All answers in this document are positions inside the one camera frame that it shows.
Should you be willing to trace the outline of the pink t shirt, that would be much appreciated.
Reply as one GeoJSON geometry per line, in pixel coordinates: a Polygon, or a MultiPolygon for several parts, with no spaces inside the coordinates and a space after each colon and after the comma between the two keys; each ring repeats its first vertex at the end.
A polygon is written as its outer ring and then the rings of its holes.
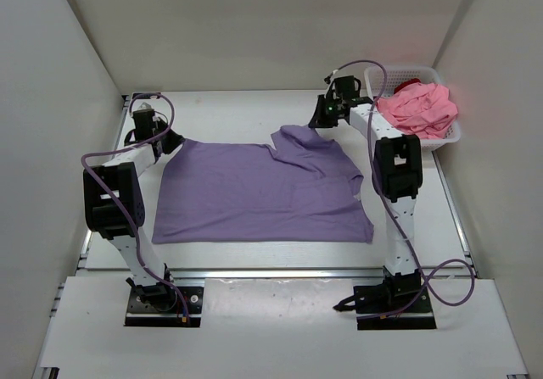
{"type": "Polygon", "coordinates": [[[436,83],[380,98],[377,109],[396,129],[426,140],[444,139],[459,113],[449,89],[436,83]]]}

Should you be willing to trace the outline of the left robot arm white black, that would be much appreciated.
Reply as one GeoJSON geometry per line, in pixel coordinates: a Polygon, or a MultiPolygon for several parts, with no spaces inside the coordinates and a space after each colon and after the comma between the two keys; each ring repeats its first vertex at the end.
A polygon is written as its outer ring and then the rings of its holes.
{"type": "Polygon", "coordinates": [[[132,292],[160,313],[176,309],[187,318],[185,296],[143,230],[146,212],[139,177],[184,143],[184,137],[171,129],[175,109],[168,104],[170,117],[149,103],[137,109],[130,105],[134,128],[124,147],[81,157],[84,213],[88,229],[112,243],[126,262],[132,292]]]}

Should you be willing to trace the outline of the purple t shirt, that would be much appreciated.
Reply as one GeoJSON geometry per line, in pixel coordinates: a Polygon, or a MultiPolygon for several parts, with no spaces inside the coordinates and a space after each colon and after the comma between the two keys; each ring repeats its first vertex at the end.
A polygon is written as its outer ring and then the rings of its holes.
{"type": "Polygon", "coordinates": [[[340,144],[300,125],[271,140],[186,140],[163,171],[153,243],[370,242],[364,176],[340,144]]]}

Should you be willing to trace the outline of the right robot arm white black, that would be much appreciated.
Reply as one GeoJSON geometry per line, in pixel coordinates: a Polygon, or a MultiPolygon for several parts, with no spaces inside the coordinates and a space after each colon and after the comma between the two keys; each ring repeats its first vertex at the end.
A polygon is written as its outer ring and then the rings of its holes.
{"type": "Polygon", "coordinates": [[[414,209],[423,184],[422,149],[418,137],[391,125],[376,102],[361,96],[353,75],[325,78],[327,90],[317,97],[309,127],[333,128],[345,120],[367,140],[372,184],[386,216],[387,253],[383,281],[363,287],[333,308],[379,314],[404,309],[422,288],[422,273],[414,253],[414,209]]]}

